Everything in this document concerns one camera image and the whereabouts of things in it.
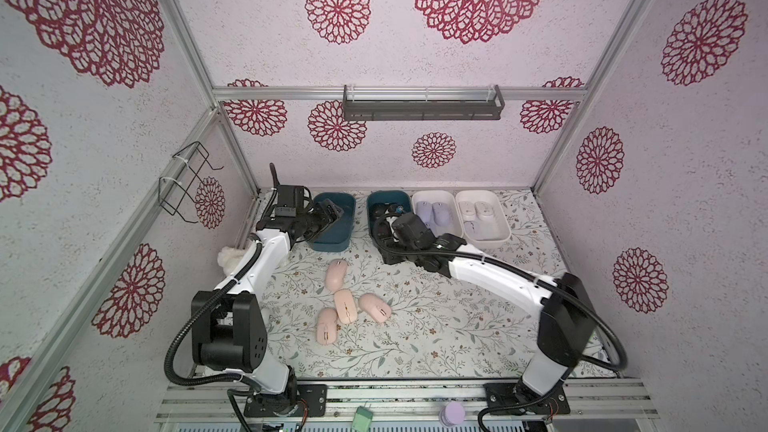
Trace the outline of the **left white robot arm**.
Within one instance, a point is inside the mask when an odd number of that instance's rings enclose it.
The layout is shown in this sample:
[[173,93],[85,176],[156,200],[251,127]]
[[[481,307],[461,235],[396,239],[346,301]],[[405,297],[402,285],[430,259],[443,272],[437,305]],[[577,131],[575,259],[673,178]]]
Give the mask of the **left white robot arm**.
[[291,369],[268,348],[261,300],[278,265],[298,242],[311,242],[344,216],[333,201],[293,214],[279,207],[259,221],[234,271],[192,301],[191,351],[195,364],[222,381],[240,382],[269,395],[284,394]]

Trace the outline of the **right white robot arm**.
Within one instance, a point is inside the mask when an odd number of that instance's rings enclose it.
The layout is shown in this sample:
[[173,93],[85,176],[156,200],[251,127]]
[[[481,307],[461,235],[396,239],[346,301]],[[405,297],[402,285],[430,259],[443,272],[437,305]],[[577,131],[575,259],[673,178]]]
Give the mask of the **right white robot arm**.
[[524,402],[551,395],[585,359],[599,322],[576,276],[552,278],[524,271],[451,234],[386,239],[380,246],[429,272],[486,289],[538,320],[537,351],[517,386]]

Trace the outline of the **white mouse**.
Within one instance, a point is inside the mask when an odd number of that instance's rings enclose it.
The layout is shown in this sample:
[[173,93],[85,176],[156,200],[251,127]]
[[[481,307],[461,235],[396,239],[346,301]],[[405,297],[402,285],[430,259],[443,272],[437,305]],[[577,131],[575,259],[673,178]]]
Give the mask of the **white mouse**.
[[464,229],[468,238],[475,241],[484,239],[482,227],[478,224],[477,221],[465,221]]
[[462,220],[465,222],[475,221],[477,219],[477,211],[475,204],[471,201],[460,201],[458,203],[459,210],[462,216]]
[[475,203],[477,217],[480,220],[488,221],[495,219],[495,212],[493,206],[486,201],[477,201]]

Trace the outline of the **black mouse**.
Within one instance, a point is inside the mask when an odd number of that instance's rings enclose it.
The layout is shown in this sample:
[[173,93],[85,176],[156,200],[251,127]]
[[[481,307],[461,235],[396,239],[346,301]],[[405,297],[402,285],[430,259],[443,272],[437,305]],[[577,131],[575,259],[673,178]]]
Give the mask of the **black mouse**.
[[388,206],[386,204],[377,204],[371,211],[371,217],[373,221],[377,221],[381,217],[386,216],[388,213]]

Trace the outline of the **large purple mouse bottom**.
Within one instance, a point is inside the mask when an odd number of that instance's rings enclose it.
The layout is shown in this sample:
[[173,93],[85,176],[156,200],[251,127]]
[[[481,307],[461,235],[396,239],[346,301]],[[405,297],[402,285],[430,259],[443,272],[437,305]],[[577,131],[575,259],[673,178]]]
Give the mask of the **large purple mouse bottom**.
[[433,222],[437,227],[451,228],[453,224],[452,212],[446,202],[433,202]]

